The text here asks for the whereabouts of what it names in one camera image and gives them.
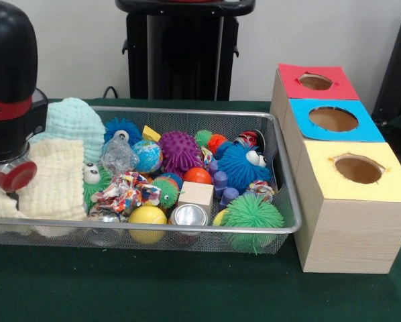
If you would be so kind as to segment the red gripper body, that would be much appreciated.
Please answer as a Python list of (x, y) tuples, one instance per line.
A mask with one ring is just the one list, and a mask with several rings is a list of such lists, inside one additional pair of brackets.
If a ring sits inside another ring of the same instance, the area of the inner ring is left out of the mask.
[(0, 189), (13, 193), (27, 186), (37, 172), (32, 161), (0, 163)]

